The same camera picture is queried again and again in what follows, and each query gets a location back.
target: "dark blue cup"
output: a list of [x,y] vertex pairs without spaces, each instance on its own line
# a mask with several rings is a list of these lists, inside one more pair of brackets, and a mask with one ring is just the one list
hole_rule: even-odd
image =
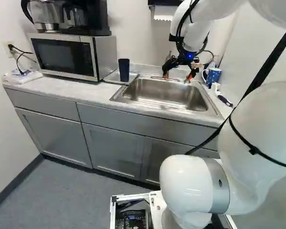
[[129,81],[129,59],[119,59],[119,70],[121,82]]

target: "stainless steel sink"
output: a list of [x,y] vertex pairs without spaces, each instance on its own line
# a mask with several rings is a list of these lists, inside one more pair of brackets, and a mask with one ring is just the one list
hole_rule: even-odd
[[122,86],[110,100],[186,114],[219,116],[204,88],[196,81],[189,84],[141,75],[129,86]]

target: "countertop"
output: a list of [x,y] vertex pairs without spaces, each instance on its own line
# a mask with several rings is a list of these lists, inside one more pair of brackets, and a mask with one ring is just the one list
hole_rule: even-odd
[[[148,74],[161,76],[162,70],[159,66],[132,64],[131,71],[136,71],[139,74]],[[188,74],[185,69],[172,69],[170,71],[170,78],[184,79]],[[197,74],[197,81],[201,81],[201,74]],[[98,82],[91,83],[80,80],[69,80],[50,75],[45,75],[42,78],[24,83],[24,84],[10,84],[3,82],[5,88],[14,89],[18,91],[28,92],[48,96],[57,99],[68,100],[81,104],[94,105],[104,108],[110,108],[119,111],[132,112],[136,114],[154,116],[159,118],[171,119],[175,121],[193,123],[198,125],[206,125],[210,127],[218,127],[225,118],[229,116],[232,108],[222,103],[203,83],[204,89],[207,91],[213,104],[217,107],[222,117],[212,118],[203,114],[181,114],[171,111],[159,110],[155,108],[148,108],[133,104],[124,104],[110,101],[109,99],[121,87],[118,84]]]

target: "mug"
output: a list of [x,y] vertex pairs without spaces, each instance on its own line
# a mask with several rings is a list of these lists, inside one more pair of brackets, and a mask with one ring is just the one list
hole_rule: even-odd
[[204,79],[204,77],[202,78],[208,87],[210,87],[212,83],[215,83],[219,80],[219,77],[221,76],[221,72],[222,72],[222,70],[219,68],[204,69],[202,71],[202,74],[204,74],[204,71],[206,72],[208,77],[206,79]]

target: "microwave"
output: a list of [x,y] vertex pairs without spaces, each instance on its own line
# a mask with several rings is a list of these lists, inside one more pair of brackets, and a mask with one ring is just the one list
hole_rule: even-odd
[[39,71],[99,81],[118,67],[115,36],[29,33]]

